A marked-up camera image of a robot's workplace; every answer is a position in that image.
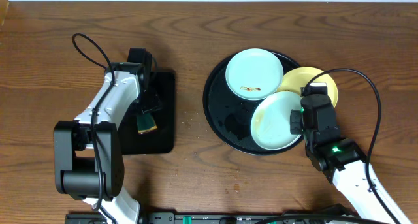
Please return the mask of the yellow plate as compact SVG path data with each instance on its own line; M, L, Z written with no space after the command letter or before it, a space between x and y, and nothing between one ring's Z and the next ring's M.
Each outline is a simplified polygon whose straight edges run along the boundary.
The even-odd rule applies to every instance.
M315 67L295 68L284 74L281 86L276 91L290 91L300 95L300 89L304 87L313 77L317 76L322 72L323 71L321 69ZM338 102L338 88L331 76L329 74L325 74L316 78L313 82L326 83L327 95L330 97L333 107L336 107Z

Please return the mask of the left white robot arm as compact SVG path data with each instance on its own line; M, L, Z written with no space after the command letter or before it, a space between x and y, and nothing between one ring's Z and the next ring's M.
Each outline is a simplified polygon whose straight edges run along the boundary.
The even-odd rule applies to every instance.
M106 223L138 223L140 204L123 186L125 167L118 129L127 113L139 112L151 78L153 57L131 48L126 62L110 63L88 107L54 127L55 185L82 200Z

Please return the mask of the green yellow sponge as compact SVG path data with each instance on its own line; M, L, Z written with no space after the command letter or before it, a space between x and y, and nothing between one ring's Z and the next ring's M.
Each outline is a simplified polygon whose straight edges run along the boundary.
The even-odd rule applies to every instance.
M137 115L138 134L146 134L157 129L156 122L151 114Z

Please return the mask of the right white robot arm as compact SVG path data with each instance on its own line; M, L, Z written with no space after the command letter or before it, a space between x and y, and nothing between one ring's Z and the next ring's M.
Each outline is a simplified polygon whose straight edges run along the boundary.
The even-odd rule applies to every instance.
M290 132L304 137L306 156L312 165L346 197L361 218L382 223L410 222L378 180L359 145L340 135L328 95L302 97L300 109L291 111Z

